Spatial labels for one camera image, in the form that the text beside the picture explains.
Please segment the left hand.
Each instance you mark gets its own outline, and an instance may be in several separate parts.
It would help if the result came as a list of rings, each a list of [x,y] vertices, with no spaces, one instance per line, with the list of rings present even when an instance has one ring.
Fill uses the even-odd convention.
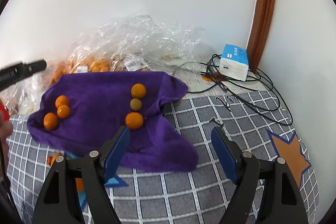
[[[3,112],[1,112],[0,117],[0,138],[1,138],[1,144],[6,143],[6,139],[11,136],[13,133],[13,125],[10,121],[5,121],[5,118],[3,116]]]

